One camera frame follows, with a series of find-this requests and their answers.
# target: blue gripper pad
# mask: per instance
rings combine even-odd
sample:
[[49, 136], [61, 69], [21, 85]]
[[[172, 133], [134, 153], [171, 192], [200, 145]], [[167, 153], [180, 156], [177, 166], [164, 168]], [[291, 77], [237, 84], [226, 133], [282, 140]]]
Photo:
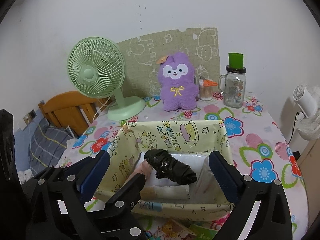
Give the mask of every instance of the blue gripper pad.
[[92, 199], [95, 191], [97, 190], [104, 174], [110, 165], [110, 156], [106, 151], [100, 151], [95, 159], [92, 161], [96, 162], [94, 167], [91, 169], [89, 174], [84, 179], [81, 185], [77, 185], [77, 190], [81, 193], [81, 203], [88, 202]]
[[242, 182], [241, 174], [236, 167], [228, 164], [219, 151], [210, 153], [209, 167], [227, 200], [237, 205], [241, 198], [239, 187], [241, 187]]

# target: black plastic bag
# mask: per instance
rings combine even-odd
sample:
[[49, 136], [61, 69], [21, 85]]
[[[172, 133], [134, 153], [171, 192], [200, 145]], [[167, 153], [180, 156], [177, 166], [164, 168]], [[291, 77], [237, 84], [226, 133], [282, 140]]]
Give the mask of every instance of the black plastic bag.
[[177, 159], [167, 150], [149, 150], [144, 155], [145, 160], [156, 170], [156, 178], [167, 178], [179, 185], [191, 184], [197, 181], [196, 173]]

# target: wall outlet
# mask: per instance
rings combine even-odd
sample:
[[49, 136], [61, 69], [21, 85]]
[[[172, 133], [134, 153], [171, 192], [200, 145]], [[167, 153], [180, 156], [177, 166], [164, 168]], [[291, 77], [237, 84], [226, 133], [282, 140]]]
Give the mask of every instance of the wall outlet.
[[23, 117], [23, 120], [26, 123], [26, 125], [28, 125], [32, 121], [31, 117], [27, 114]]
[[26, 125], [28, 125], [29, 123], [31, 123], [31, 121], [36, 117], [36, 112], [34, 110], [30, 111], [28, 114], [26, 114], [23, 117], [24, 122], [26, 123]]

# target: plastic bag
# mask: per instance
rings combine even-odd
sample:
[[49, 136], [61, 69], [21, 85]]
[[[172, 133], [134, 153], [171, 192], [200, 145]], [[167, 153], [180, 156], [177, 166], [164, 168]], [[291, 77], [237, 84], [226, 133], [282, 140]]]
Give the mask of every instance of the plastic bag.
[[209, 156], [204, 159], [198, 181], [192, 191], [191, 198], [201, 203], [227, 203], [217, 179], [209, 166]]
[[197, 181], [196, 173], [190, 166], [173, 158], [166, 150], [149, 150], [144, 158], [156, 170], [157, 179], [167, 178], [179, 185]]

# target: white wall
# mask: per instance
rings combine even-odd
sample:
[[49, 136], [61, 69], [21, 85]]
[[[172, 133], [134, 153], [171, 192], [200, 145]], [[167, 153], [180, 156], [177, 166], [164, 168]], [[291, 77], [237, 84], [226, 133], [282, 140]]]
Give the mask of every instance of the white wall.
[[[302, 0], [17, 0], [0, 25], [1, 108], [17, 123], [40, 100], [72, 90], [66, 60], [82, 38], [200, 26], [218, 28], [222, 73], [228, 52], [245, 54], [247, 89], [288, 137], [292, 90], [320, 85], [320, 28]], [[292, 148], [305, 145], [298, 137]]]

